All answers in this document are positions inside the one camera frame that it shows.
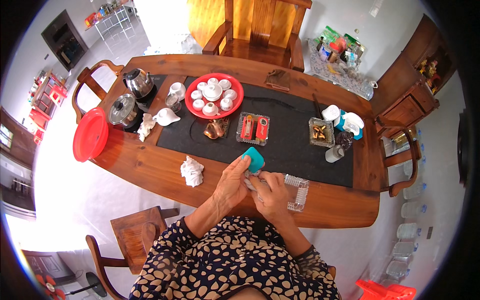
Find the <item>glass ashtray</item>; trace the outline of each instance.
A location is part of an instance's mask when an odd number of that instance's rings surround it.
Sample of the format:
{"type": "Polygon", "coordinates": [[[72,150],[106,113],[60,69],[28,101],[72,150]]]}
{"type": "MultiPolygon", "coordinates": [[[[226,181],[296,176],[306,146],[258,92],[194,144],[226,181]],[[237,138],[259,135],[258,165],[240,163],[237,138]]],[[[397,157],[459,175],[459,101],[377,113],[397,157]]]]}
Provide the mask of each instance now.
{"type": "Polygon", "coordinates": [[[308,125],[310,131],[310,144],[328,148],[335,146],[335,135],[333,131],[333,123],[331,121],[310,118],[308,125]]]}
{"type": "Polygon", "coordinates": [[[285,178],[285,187],[288,190],[289,210],[302,212],[307,201],[309,181],[289,174],[283,174],[285,178]]]}

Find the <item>crumpled white cloth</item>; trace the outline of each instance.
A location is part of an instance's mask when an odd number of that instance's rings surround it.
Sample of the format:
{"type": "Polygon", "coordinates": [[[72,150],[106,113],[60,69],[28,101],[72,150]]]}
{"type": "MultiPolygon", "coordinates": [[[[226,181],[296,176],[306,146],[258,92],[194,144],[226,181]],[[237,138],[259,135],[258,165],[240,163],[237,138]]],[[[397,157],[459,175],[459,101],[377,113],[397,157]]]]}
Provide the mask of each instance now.
{"type": "Polygon", "coordinates": [[[204,166],[188,155],[187,160],[180,166],[181,176],[185,177],[185,183],[191,187],[195,187],[204,181],[203,170],[204,166]]]}
{"type": "Polygon", "coordinates": [[[150,134],[150,130],[155,126],[155,121],[151,114],[144,114],[142,124],[140,124],[140,128],[137,130],[138,138],[140,141],[144,142],[145,138],[150,134]]]}
{"type": "MultiPolygon", "coordinates": [[[[260,175],[261,172],[262,172],[261,170],[258,170],[255,173],[252,173],[249,170],[245,171],[245,179],[243,180],[243,182],[245,183],[245,185],[247,186],[247,188],[250,191],[257,191],[257,189],[252,185],[252,183],[250,182],[250,180],[248,178],[250,178],[250,175],[254,175],[254,176],[258,177],[258,175],[260,175]]],[[[260,179],[260,182],[263,183],[263,184],[266,184],[268,186],[268,188],[270,188],[270,186],[268,185],[268,183],[265,179],[260,179]]],[[[260,195],[257,194],[257,196],[258,196],[258,200],[263,202],[260,195]]]]}

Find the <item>patterned blouse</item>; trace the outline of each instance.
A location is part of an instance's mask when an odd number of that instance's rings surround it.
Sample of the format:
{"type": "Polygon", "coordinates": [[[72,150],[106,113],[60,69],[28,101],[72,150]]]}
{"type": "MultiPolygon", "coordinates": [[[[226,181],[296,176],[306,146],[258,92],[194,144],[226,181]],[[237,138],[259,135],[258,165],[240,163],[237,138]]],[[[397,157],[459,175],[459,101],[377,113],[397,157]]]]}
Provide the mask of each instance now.
{"type": "Polygon", "coordinates": [[[262,219],[225,217],[201,239],[183,218],[154,241],[129,299],[228,299],[256,288],[266,299],[338,299],[312,246],[292,257],[262,219]]]}

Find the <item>steel pot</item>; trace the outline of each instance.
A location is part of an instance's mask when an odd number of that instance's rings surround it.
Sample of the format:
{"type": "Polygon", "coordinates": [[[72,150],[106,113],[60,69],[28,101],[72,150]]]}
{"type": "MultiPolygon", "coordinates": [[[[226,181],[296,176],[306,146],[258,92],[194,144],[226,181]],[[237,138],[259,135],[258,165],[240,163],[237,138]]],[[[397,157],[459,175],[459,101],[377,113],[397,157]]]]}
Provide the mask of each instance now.
{"type": "Polygon", "coordinates": [[[143,112],[139,110],[133,95],[124,94],[118,97],[110,107],[108,119],[113,125],[121,124],[129,128],[142,120],[140,115],[143,115],[143,112]]]}

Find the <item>hand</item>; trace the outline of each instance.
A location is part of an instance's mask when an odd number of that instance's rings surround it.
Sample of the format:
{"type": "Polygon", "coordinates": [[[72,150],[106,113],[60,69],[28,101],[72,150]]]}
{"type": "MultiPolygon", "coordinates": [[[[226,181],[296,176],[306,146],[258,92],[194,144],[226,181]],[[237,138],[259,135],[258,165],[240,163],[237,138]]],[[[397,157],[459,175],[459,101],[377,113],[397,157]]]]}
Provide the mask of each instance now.
{"type": "Polygon", "coordinates": [[[257,190],[252,191],[252,198],[255,201],[257,210],[269,221],[274,224],[290,219],[288,213],[288,191],[285,187],[283,175],[281,173],[270,173],[262,171],[257,177],[250,176],[252,185],[257,190]],[[264,179],[270,188],[259,179],[264,179]]]}
{"type": "Polygon", "coordinates": [[[248,189],[243,181],[244,173],[251,161],[252,159],[248,155],[245,155],[243,159],[239,156],[223,170],[222,177],[212,195],[218,204],[226,204],[230,210],[247,196],[248,189]]]}

